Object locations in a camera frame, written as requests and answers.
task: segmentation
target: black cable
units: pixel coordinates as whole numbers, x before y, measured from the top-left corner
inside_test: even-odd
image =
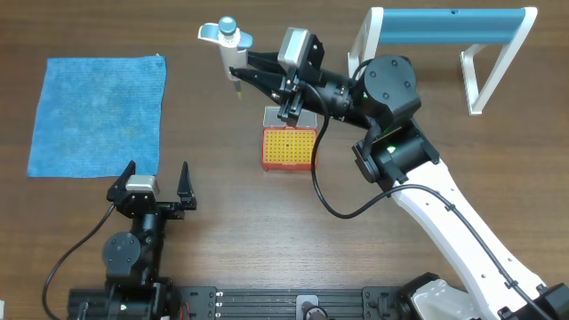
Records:
[[[356,81],[357,74],[362,70],[363,67],[367,66],[372,61],[373,61],[373,59],[368,59],[368,60],[360,63],[359,66],[357,66],[357,68],[356,68],[356,72],[354,72],[354,75],[352,75],[352,80]]]
[[[55,275],[55,272],[57,271],[58,268],[60,268],[61,263],[63,263],[63,261],[65,261],[65,259],[68,258],[69,254],[71,254],[73,251],[75,251],[78,247],[80,247],[87,240],[89,240],[89,238],[91,238],[92,235],[94,235],[97,231],[99,231],[100,227],[103,225],[103,223],[105,223],[105,221],[107,220],[107,218],[110,216],[110,214],[113,212],[114,209],[115,209],[115,205],[114,204],[110,205],[110,207],[107,210],[107,213],[105,213],[105,216],[103,217],[103,219],[100,220],[100,222],[97,224],[97,226],[95,226],[95,228],[93,230],[91,230],[91,232],[89,232],[89,234],[87,236],[85,236],[78,243],[76,243],[74,246],[72,246],[71,249],[69,249],[67,252],[65,252],[65,254],[63,254],[61,259],[59,261],[57,261],[57,263],[55,264],[55,267],[53,267],[53,270],[50,273],[50,275],[47,277],[47,280],[45,280],[44,290],[42,291],[42,304],[44,305],[45,314],[48,315],[52,320],[60,320],[56,315],[54,315],[52,313],[52,311],[50,310],[50,308],[47,305],[47,289],[50,286],[50,282],[52,281],[53,276]]]
[[[322,137],[324,137],[324,134],[326,133],[326,130],[328,129],[328,124],[330,123],[330,112],[328,111],[328,107],[326,106],[326,104],[325,104],[324,100],[322,99],[322,96],[320,95],[320,93],[311,84],[306,84],[306,88],[309,89],[312,92],[312,94],[314,94],[316,96],[316,98],[320,102],[320,107],[322,108],[322,113],[324,115],[324,123],[322,124],[322,129],[320,130],[320,133],[317,135],[317,139],[314,142],[314,147],[312,148],[312,157],[310,158],[310,173],[312,176],[312,184],[314,186],[314,190],[317,192],[318,199],[320,199],[320,202],[324,205],[326,210],[328,210],[333,216],[338,217],[340,219],[352,219],[352,218],[355,218],[358,215],[360,215],[362,212],[367,210],[369,207],[371,207],[372,205],[374,205],[375,203],[377,203],[381,199],[388,197],[388,196],[391,196],[398,191],[402,191],[405,189],[418,189],[418,190],[423,190],[425,192],[428,192],[432,196],[434,196],[435,198],[440,200],[445,205],[446,210],[452,211],[456,215],[456,217],[464,224],[464,226],[469,230],[470,234],[472,234],[472,236],[477,240],[477,242],[480,244],[482,249],[488,255],[488,257],[490,258],[490,260],[492,261],[494,266],[496,266],[498,271],[500,271],[500,274],[503,275],[503,277],[506,279],[506,284],[507,284],[508,288],[513,288],[514,291],[516,291],[517,294],[519,294],[520,297],[522,299],[524,299],[525,302],[527,302],[527,304],[530,305],[535,310],[535,312],[537,312],[543,319],[553,320],[550,316],[548,316],[548,314],[545,313],[545,311],[543,311],[542,308],[537,306],[535,304],[535,302],[533,302],[533,300],[529,296],[527,296],[527,294],[521,288],[519,288],[517,286],[518,285],[517,281],[512,279],[512,277],[509,275],[508,271],[506,271],[506,269],[501,265],[501,263],[498,261],[498,259],[493,254],[493,252],[490,250],[490,248],[485,243],[485,241],[482,239],[482,237],[477,233],[477,231],[474,229],[474,227],[472,227],[470,222],[466,218],[464,218],[462,213],[459,212],[458,209],[456,209],[454,204],[451,204],[451,202],[448,201],[445,197],[441,196],[438,192],[436,192],[435,190],[433,190],[429,187],[422,186],[422,185],[415,185],[415,184],[404,184],[404,185],[395,186],[388,191],[385,191],[385,192],[378,194],[372,200],[368,201],[366,204],[362,205],[359,209],[355,210],[354,212],[352,212],[350,214],[342,214],[342,213],[336,212],[328,204],[328,202],[326,202],[324,195],[322,194],[322,191],[320,191],[320,187],[318,186],[317,171],[316,171],[317,150],[318,150],[318,146],[320,145],[320,140],[322,140]]]

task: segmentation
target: table top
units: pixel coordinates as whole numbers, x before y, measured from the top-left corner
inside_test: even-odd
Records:
[[[244,84],[238,100],[217,48],[199,42],[205,22],[233,15],[257,52],[277,51],[287,27],[324,43],[323,67],[347,72],[346,53],[373,1],[4,0],[0,3],[0,300],[10,318],[45,318],[41,290],[60,256],[99,221],[113,178],[30,179],[30,141],[48,57],[166,57],[158,179],[176,199],[188,161],[198,210],[166,227],[162,275],[180,285],[220,288],[361,288],[400,285],[430,271],[460,280],[421,227],[392,200],[353,220],[332,217],[308,174],[264,172],[263,108]],[[500,240],[547,284],[569,280],[569,6],[537,5],[536,23],[481,116],[469,116],[460,51],[466,47],[381,46],[408,56],[422,108],[416,119],[455,181]],[[414,1],[385,1],[413,7]],[[436,0],[432,7],[462,7]],[[494,7],[490,0],[477,7]],[[500,3],[520,7],[517,1]],[[499,48],[477,55],[486,78]],[[380,190],[354,164],[364,132],[332,123],[320,149],[320,185],[350,212]],[[52,311],[65,316],[70,288],[102,287],[104,242],[130,228],[113,214],[54,278]]]

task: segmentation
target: blue towel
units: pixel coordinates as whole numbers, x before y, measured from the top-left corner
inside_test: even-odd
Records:
[[[162,56],[49,59],[28,176],[156,174],[165,79]]]

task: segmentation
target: blue and white object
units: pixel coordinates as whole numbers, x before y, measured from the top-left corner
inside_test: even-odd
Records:
[[[461,53],[469,113],[482,113],[488,99],[532,28],[537,9],[384,9],[371,8],[348,53],[349,75],[375,57],[378,44],[472,44]],[[481,92],[474,55],[488,44],[502,50]]]
[[[252,36],[237,27],[235,19],[221,18],[220,23],[205,23],[197,31],[197,38],[220,47],[223,68],[229,80],[237,82],[229,68],[247,68],[247,50],[252,47]]]
[[[162,56],[49,59],[28,176],[156,174],[165,79]]]

